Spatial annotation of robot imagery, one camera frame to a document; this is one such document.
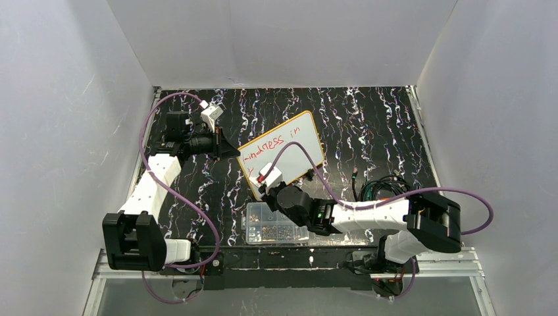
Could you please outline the yellow framed whiteboard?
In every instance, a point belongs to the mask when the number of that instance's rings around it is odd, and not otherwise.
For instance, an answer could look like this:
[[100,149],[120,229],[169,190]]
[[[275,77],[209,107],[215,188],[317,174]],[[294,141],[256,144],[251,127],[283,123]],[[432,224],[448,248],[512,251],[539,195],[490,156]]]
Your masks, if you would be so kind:
[[303,111],[242,145],[238,161],[244,177],[247,180],[258,178],[260,170],[272,163],[283,147],[287,149],[275,167],[281,171],[286,184],[291,184],[312,169],[303,150],[316,166],[323,164],[325,154],[312,112]]

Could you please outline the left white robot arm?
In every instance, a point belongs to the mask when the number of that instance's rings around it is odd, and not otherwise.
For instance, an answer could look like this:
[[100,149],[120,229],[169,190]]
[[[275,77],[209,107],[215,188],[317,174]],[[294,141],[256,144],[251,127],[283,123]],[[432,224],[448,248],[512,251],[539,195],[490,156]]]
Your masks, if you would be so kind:
[[118,212],[107,213],[103,219],[110,268],[158,272],[171,264],[199,259],[191,240],[166,239],[157,219],[168,187],[191,156],[207,154],[215,161],[239,156],[216,123],[222,113],[220,107],[210,105],[199,120],[187,112],[166,114],[163,139],[149,156],[137,186]]

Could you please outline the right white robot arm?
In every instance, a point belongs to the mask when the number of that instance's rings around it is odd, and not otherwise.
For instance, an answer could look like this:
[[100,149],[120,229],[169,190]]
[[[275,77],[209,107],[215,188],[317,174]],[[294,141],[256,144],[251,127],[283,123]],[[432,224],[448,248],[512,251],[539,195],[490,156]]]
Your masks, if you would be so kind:
[[320,236],[354,230],[392,230],[378,247],[378,257],[403,264],[428,250],[461,251],[461,208],[437,192],[419,189],[384,201],[348,202],[312,198],[284,182],[258,186],[258,194],[272,211]]

